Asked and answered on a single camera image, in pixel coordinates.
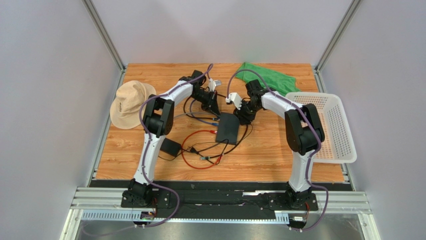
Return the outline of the black network switch box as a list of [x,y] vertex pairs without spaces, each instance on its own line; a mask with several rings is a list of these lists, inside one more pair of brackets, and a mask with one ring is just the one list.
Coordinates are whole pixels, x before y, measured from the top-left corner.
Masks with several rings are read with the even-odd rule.
[[221,112],[215,142],[235,146],[238,141],[239,128],[240,121],[237,116],[233,113]]

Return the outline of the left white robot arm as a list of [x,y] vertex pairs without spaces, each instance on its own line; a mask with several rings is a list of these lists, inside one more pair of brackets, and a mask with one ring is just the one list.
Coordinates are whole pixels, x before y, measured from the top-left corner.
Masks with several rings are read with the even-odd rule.
[[194,93],[194,87],[202,84],[213,68],[211,63],[205,72],[195,70],[191,76],[181,77],[169,90],[159,95],[150,95],[142,103],[144,113],[138,116],[144,129],[144,142],[137,170],[129,182],[122,199],[141,206],[147,206],[154,198],[153,188],[169,191],[179,199],[179,194],[166,186],[154,183],[155,167],[161,145],[170,133],[174,123],[175,105]]

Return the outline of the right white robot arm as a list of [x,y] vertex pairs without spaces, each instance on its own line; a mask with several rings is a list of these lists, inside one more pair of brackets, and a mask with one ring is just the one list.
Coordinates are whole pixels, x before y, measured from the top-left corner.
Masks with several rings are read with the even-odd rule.
[[289,189],[284,202],[291,209],[298,209],[312,198],[311,174],[313,157],[321,149],[325,133],[316,106],[302,105],[282,96],[259,80],[245,85],[248,100],[236,92],[228,92],[226,103],[235,106],[234,115],[242,125],[250,124],[259,110],[269,110],[284,119],[286,141],[293,154]]

